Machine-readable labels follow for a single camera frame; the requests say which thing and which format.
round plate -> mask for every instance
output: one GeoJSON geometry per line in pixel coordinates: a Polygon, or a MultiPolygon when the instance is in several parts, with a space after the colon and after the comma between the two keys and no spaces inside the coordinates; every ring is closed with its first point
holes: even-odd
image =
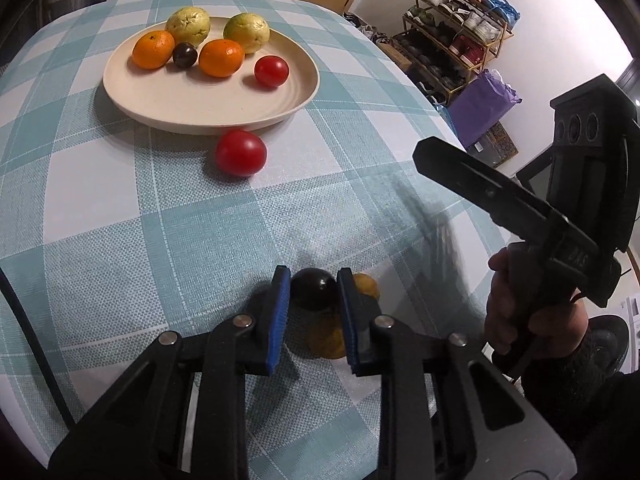
{"type": "MultiPolygon", "coordinates": [[[[212,16],[207,41],[222,38],[228,18],[212,16]]],[[[115,105],[135,120],[178,134],[215,135],[224,128],[255,130],[283,121],[306,105],[318,92],[320,74],[314,60],[295,41],[271,29],[269,43],[248,54],[235,74],[227,78],[206,75],[196,62],[180,70],[169,60],[158,70],[144,70],[130,56],[136,41],[158,23],[137,32],[111,54],[102,82],[115,105]],[[260,85],[255,62],[276,55],[289,65],[289,78],[276,89],[260,85]]]]}

white wall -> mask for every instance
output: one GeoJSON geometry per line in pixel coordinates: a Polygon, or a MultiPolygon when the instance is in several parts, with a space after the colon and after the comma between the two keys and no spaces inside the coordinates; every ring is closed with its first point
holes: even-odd
{"type": "MultiPolygon", "coordinates": [[[[523,102],[502,124],[518,155],[500,167],[514,174],[551,143],[554,114],[549,101],[601,73],[616,80],[631,61],[620,35],[594,0],[509,0],[522,18],[500,57],[498,69],[523,102]]],[[[355,0],[351,12],[387,34],[402,30],[402,13],[414,0],[355,0]]]]}

tablecloth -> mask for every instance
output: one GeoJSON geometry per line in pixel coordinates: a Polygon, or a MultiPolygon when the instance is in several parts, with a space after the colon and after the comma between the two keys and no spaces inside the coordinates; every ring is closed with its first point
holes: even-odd
{"type": "MultiPolygon", "coordinates": [[[[40,30],[0,78],[0,267],[76,420],[167,328],[211,330],[277,264],[368,272],[417,331],[478,333],[487,257],[508,234],[415,171],[416,142],[459,145],[350,23],[295,0],[112,0],[40,30]],[[316,98],[262,132],[251,179],[209,168],[211,137],[151,129],[100,84],[110,53],[182,6],[257,12],[316,61],[316,98]]],[[[380,382],[313,359],[290,314],[272,378],[247,383],[252,478],[361,479],[375,466],[380,382]]],[[[0,408],[47,463],[66,434],[0,301],[0,408]]]]}

human hand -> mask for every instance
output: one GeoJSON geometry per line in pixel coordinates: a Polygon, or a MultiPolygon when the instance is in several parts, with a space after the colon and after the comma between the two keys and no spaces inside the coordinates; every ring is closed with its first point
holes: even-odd
{"type": "MultiPolygon", "coordinates": [[[[509,254],[507,248],[489,258],[489,268],[495,271],[491,280],[491,293],[486,302],[484,335],[499,354],[506,354],[518,337],[518,331],[509,323],[516,303],[509,288],[509,254]]],[[[529,319],[529,330],[547,339],[535,355],[536,359],[566,357],[573,352],[587,332],[589,316],[582,300],[572,304],[547,306],[529,319]]]]}

red ball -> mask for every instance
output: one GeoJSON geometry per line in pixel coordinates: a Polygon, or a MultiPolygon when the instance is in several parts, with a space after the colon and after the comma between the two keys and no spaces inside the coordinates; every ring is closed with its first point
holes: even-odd
{"type": "Polygon", "coordinates": [[[255,78],[265,86],[276,88],[289,77],[289,65],[278,56],[264,56],[255,62],[255,78]]]}
{"type": "Polygon", "coordinates": [[[235,176],[252,176],[267,161],[267,146],[251,132],[231,130],[218,141],[216,164],[220,170],[235,176]]]}

